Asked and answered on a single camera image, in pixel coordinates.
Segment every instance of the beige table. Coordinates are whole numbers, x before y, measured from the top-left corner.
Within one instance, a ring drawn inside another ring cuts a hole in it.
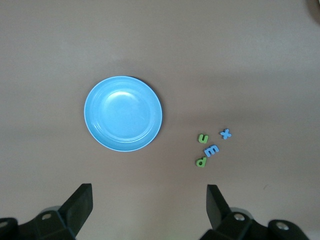
[[[320,239],[318,5],[1,0],[0,217],[22,224],[92,183],[78,240],[197,240],[217,184],[261,224]],[[84,122],[89,91],[115,75],[163,106],[158,136],[135,152],[103,147]],[[205,168],[200,133],[220,148]]]

